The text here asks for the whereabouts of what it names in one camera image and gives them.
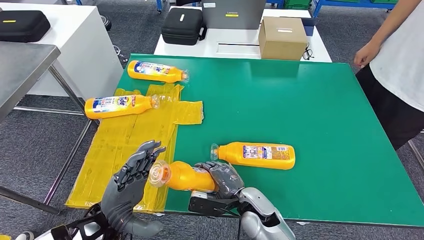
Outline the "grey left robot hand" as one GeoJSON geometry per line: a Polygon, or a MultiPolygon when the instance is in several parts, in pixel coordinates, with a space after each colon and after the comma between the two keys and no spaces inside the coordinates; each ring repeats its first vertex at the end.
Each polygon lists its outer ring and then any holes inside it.
{"type": "Polygon", "coordinates": [[[149,238],[163,229],[164,225],[159,221],[136,217],[133,209],[143,199],[151,167],[165,150],[160,141],[142,143],[107,184],[100,208],[109,225],[118,233],[149,238]]]}

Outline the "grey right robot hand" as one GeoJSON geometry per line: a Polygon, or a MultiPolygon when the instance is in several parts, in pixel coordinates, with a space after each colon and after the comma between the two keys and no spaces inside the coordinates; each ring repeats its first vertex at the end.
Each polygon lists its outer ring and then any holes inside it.
{"type": "Polygon", "coordinates": [[[218,199],[231,199],[245,184],[237,171],[229,164],[220,161],[199,162],[194,165],[206,170],[212,177],[216,187],[218,199]]]}

